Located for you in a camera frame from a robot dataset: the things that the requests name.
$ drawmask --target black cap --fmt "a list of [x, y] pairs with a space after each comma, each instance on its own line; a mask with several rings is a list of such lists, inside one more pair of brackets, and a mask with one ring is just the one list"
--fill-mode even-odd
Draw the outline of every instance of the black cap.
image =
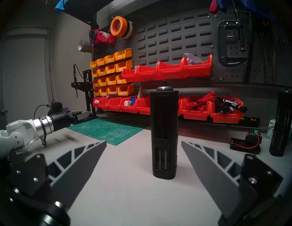
[[214, 103], [215, 103], [215, 106], [217, 106], [217, 105], [221, 105], [221, 101], [220, 101], [219, 99], [216, 99], [216, 100], [214, 101]]
[[217, 105], [217, 106], [216, 106], [216, 111], [218, 111], [218, 112], [219, 112], [219, 111], [222, 111], [222, 106], [221, 106], [221, 105]]
[[229, 113], [230, 108], [226, 106], [226, 107], [222, 108], [222, 111], [224, 114], [227, 114], [227, 113]]

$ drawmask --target door knob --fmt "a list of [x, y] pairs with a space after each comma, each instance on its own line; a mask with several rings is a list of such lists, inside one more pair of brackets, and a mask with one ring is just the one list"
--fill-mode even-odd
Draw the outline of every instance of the door knob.
[[8, 111], [8, 110], [1, 109], [1, 110], [0, 110], [0, 115], [5, 115], [7, 111]]

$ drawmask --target red wire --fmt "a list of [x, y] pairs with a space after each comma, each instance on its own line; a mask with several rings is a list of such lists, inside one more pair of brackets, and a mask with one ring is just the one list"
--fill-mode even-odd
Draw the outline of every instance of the red wire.
[[235, 144], [235, 145], [237, 145], [239, 147], [242, 147], [242, 148], [245, 148], [245, 149], [251, 149], [251, 148], [255, 148], [256, 147], [256, 146], [254, 146], [254, 147], [251, 147], [251, 148], [246, 148], [246, 147], [240, 146], [239, 144]]

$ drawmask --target plastic bag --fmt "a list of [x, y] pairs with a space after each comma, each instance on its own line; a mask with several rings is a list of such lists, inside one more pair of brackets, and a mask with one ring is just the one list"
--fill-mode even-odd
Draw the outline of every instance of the plastic bag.
[[203, 64], [200, 57], [196, 57], [191, 53], [185, 53], [189, 65]]

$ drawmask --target black battery holder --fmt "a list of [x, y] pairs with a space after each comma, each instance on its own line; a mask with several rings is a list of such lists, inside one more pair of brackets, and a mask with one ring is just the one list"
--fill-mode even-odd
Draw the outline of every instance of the black battery holder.
[[250, 149], [246, 149], [246, 148], [242, 148], [239, 147], [238, 145], [246, 145], [246, 146], [254, 146], [254, 143], [247, 143], [245, 140], [242, 139], [237, 139], [237, 138], [231, 138], [231, 142], [230, 142], [230, 149], [235, 150], [235, 151], [242, 151], [242, 152], [247, 152], [247, 153], [251, 153], [251, 154], [255, 154], [258, 155], [261, 151], [260, 149], [260, 145], [257, 145], [255, 148], [250, 148]]

